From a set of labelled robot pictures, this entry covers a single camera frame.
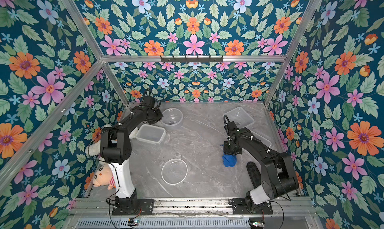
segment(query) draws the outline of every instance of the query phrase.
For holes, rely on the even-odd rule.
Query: marble floor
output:
[[[178,130],[167,131],[160,145],[131,140],[129,167],[138,197],[244,197],[252,190],[246,165],[249,161],[258,163],[247,151],[237,155],[234,167],[223,165],[223,114],[236,107],[242,107],[254,118],[255,122],[248,127],[251,131],[265,134],[272,149],[283,151],[262,103],[162,103],[162,111],[181,110],[184,123]],[[187,164],[188,174],[182,183],[169,185],[161,178],[162,165],[178,155]],[[108,191],[106,186],[94,187],[89,197],[105,198],[113,193],[115,190]]]

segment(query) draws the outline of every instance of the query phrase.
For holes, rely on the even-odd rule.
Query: cable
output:
[[[280,228],[283,226],[283,223],[284,223],[284,210],[283,210],[283,207],[280,205],[280,203],[278,203],[278,202],[276,202],[276,201],[271,201],[271,202],[273,202],[273,203],[277,203],[277,204],[280,206],[281,211],[283,212],[283,221],[281,222],[281,225],[280,225],[280,227],[278,228],[278,229],[280,229]]]

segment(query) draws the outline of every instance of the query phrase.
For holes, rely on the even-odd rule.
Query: plush doll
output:
[[[111,168],[108,165],[103,165],[97,171],[95,171],[93,176],[93,186],[106,186],[108,185],[108,190],[116,188],[115,180],[113,179],[113,174]]]

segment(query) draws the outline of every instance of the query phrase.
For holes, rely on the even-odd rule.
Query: ventilation grille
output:
[[[127,225],[129,218],[113,218],[118,228],[131,228]],[[210,218],[142,218],[135,228],[249,228],[246,219]],[[81,219],[76,229],[114,228],[109,218]]]

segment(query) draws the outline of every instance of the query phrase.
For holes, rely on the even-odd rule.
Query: plastic container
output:
[[[225,115],[228,116],[229,121],[234,121],[238,128],[248,127],[255,122],[255,120],[241,107],[228,111]]]
[[[163,111],[161,124],[166,130],[176,130],[183,125],[183,113],[176,108],[169,108]]]
[[[164,164],[161,169],[161,177],[170,185],[177,185],[187,177],[188,167],[185,161],[175,158]]]
[[[150,144],[160,144],[166,136],[166,130],[162,127],[144,124],[139,128],[136,138],[139,141]]]

